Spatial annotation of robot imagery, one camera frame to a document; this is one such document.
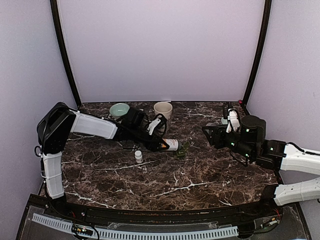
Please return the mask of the orange pill bottle grey cap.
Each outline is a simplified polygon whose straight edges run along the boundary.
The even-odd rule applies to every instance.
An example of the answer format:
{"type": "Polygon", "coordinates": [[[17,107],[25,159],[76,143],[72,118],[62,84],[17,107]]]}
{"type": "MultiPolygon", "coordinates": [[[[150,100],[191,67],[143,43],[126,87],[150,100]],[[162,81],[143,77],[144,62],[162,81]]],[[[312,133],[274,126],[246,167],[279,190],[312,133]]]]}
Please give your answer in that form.
{"type": "Polygon", "coordinates": [[[179,148],[179,146],[181,146],[181,142],[177,139],[173,139],[173,138],[167,138],[168,139],[168,145],[162,145],[162,147],[166,146],[169,147],[169,152],[176,152],[179,148]]]}

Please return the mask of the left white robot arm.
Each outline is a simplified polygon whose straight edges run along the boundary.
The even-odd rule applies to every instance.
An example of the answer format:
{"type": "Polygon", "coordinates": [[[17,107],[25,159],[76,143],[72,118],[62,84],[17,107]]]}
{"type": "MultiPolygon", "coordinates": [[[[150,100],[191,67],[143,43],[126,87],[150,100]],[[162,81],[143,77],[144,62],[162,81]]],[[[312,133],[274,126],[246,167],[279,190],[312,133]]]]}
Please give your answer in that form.
{"type": "Polygon", "coordinates": [[[53,200],[51,210],[60,218],[67,218],[71,213],[70,206],[60,198],[65,195],[62,155],[72,135],[115,142],[133,141],[151,152],[162,152],[170,145],[157,133],[161,127],[167,127],[167,120],[161,113],[149,120],[144,111],[130,107],[126,114],[115,120],[84,113],[58,102],[37,124],[38,145],[34,148],[34,154],[40,158],[46,192],[53,200]]]}

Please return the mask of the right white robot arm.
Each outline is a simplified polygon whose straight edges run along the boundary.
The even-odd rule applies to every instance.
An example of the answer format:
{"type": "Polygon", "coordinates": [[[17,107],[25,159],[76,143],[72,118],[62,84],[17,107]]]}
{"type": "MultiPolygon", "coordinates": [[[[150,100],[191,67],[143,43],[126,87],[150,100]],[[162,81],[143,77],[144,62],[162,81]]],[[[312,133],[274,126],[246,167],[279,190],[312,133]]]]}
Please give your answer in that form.
{"type": "MultiPolygon", "coordinates": [[[[254,115],[242,118],[240,125],[207,124],[202,127],[209,144],[216,149],[229,148],[230,153],[245,158],[244,166],[256,164],[264,169],[296,171],[320,175],[320,153],[301,148],[293,142],[266,140],[266,121],[254,115]]],[[[294,202],[320,199],[319,177],[293,184],[273,184],[264,188],[262,201],[255,205],[255,213],[266,217],[275,204],[283,206],[294,202]]]]}

